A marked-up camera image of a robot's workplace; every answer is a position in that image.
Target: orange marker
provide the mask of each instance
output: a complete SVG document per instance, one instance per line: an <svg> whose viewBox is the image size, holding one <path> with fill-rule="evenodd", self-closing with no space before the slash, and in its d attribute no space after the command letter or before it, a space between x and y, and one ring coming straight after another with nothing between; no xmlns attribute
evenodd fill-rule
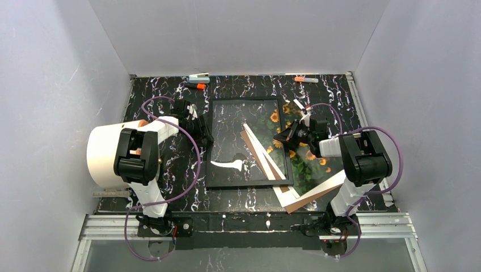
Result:
<svg viewBox="0 0 481 272"><path fill-rule="evenodd" d="M295 82L309 82L309 83L318 83L319 79L317 78L304 78L302 76L297 76L294 78Z"/></svg>
<svg viewBox="0 0 481 272"><path fill-rule="evenodd" d="M205 89L205 84L184 83L184 87L203 90Z"/></svg>

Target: gray wall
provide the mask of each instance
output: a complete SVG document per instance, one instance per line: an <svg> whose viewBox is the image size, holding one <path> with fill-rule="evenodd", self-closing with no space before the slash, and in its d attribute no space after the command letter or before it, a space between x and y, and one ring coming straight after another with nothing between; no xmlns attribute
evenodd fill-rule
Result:
<svg viewBox="0 0 481 272"><path fill-rule="evenodd" d="M130 74L345 73L389 0L90 0Z"/></svg>
<svg viewBox="0 0 481 272"><path fill-rule="evenodd" d="M355 72L368 121L406 157L394 198L429 271L480 271L481 3L387 7Z"/></svg>
<svg viewBox="0 0 481 272"><path fill-rule="evenodd" d="M129 76L87 0L0 2L0 271L70 271L88 135L120 121Z"/></svg>

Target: black picture frame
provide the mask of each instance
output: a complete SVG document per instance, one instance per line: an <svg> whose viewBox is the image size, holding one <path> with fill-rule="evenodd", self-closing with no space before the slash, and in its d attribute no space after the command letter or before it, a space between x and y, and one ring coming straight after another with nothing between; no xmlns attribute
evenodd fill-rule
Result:
<svg viewBox="0 0 481 272"><path fill-rule="evenodd" d="M210 131L213 130L213 122L214 122L214 104L216 101L264 101L264 100L275 100L277 102L277 112L279 113L279 122L281 128L285 128L285 116L284 112L282 111L282 105L284 103L284 98L281 96L252 96L252 97L232 97L232 98L216 98L211 99L209 103L209 112L208 112L208 125ZM220 180L216 178L216 180L212 179L211 171L212 171L212 164L211 164L211 155L212 155L212 148L213 145L210 144L206 148L206 159L207 159L207 166L206 166L206 176L205 176L205 186L207 188L221 188L221 187L257 187L257 186L279 186L279 185L287 185L292 186L294 185L293 174L292 174L292 165L290 162L289 156L289 149L286 146L283 146L284 149L284 159L285 159L285 166L286 166L286 179L285 180L255 180L250 182L243 181L242 183L232 183L231 181Z"/></svg>

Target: white cylinder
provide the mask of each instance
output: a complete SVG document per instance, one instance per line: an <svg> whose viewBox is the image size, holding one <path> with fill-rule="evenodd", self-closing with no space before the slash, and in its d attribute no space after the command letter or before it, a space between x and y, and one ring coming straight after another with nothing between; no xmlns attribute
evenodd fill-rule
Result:
<svg viewBox="0 0 481 272"><path fill-rule="evenodd" d="M116 176L113 171L113 161L117 153L120 132L124 128L136 129L147 124L147 121L139 120L98 126L92 130L87 144L87 166L95 183L105 189L128 187L128 184L121 177Z"/></svg>

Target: black and orange marker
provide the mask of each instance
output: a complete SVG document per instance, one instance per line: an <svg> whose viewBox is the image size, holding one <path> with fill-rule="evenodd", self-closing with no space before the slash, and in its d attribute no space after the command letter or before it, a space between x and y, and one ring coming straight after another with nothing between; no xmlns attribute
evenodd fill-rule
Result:
<svg viewBox="0 0 481 272"><path fill-rule="evenodd" d="M184 83L184 87L203 90L203 89L205 89L205 84L202 84L202 83L199 83L199 84Z"/></svg>

